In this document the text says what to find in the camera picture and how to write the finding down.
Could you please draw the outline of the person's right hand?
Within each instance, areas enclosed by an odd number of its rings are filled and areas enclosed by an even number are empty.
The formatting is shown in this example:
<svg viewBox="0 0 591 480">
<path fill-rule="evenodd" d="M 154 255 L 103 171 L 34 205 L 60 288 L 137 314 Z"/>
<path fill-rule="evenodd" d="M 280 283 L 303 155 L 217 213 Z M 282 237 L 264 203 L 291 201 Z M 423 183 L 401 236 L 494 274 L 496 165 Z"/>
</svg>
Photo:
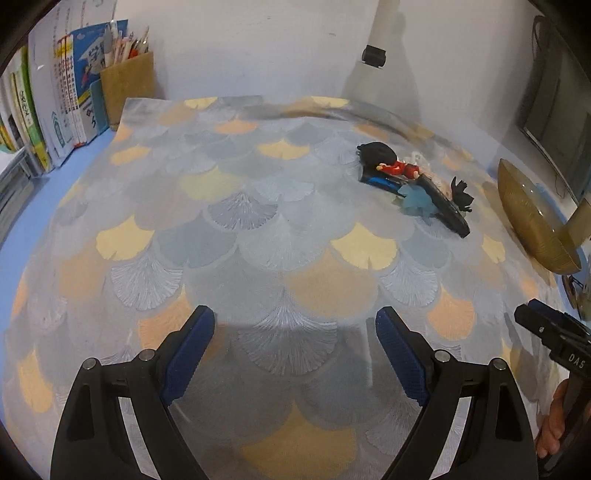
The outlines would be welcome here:
<svg viewBox="0 0 591 480">
<path fill-rule="evenodd" d="M 548 415 L 544 418 L 536 439 L 536 453 L 540 459 L 556 454 L 565 431 L 564 397 L 569 380 L 563 380 L 557 387 Z"/>
</svg>

